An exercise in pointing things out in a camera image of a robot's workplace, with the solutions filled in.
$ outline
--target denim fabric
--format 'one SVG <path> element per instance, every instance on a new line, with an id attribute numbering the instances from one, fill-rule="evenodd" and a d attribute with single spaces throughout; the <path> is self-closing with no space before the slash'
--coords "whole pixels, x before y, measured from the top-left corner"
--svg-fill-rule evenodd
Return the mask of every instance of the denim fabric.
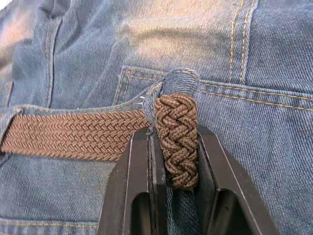
<path id="1" fill-rule="evenodd" d="M 153 119 L 158 95 L 194 94 L 200 124 L 247 169 L 281 233 L 311 234 L 312 8 L 309 0 L 13 0 L 0 11 L 1 126 L 14 109 L 143 108 Z M 199 80 L 167 74 L 177 68 Z M 0 233 L 95 234 L 113 167 L 1 156 Z M 193 208 L 188 196 L 169 198 L 172 234 L 189 222 L 197 234 L 194 217 L 182 217 Z"/>

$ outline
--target elastic woven belt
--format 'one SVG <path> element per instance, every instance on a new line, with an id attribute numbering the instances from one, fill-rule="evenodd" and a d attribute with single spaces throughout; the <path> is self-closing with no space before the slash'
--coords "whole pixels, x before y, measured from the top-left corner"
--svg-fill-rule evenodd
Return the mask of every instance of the elastic woven belt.
<path id="1" fill-rule="evenodd" d="M 17 115 L 0 149 L 12 154 L 114 161 L 131 134 L 148 125 L 142 111 Z"/>

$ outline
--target jeans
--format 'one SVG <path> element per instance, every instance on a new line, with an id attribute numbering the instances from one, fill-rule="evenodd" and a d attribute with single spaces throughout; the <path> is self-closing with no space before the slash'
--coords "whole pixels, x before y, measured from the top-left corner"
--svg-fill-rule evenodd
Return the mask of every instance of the jeans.
<path id="1" fill-rule="evenodd" d="M 0 11 L 0 139 L 17 113 L 143 109 L 153 123 L 158 95 L 192 94 L 199 124 L 248 171 L 280 232 L 310 234 L 312 10 L 309 0 L 13 0 Z M 2 154 L 0 234 L 94 235 L 114 165 Z M 196 215 L 175 212 L 192 198 L 175 196 L 170 232 L 197 234 Z"/>

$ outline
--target brown braided belt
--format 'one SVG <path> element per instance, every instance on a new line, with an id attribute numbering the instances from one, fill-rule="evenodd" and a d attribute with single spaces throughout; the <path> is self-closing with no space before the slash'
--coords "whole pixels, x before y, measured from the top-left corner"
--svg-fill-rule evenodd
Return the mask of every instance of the brown braided belt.
<path id="1" fill-rule="evenodd" d="M 163 95 L 156 100 L 156 128 L 169 185 L 184 190 L 198 182 L 197 108 L 192 97 Z M 102 114 L 17 115 L 3 153 L 115 161 L 136 130 L 148 126 L 142 111 Z"/>

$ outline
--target braided knot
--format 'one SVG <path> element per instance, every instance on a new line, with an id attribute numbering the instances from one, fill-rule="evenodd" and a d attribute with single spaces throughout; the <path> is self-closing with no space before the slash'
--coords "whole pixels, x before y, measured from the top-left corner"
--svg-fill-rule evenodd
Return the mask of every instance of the braided knot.
<path id="1" fill-rule="evenodd" d="M 199 179 L 196 103 L 184 94 L 164 94 L 156 99 L 155 109 L 168 183 L 176 189 L 191 190 Z"/>

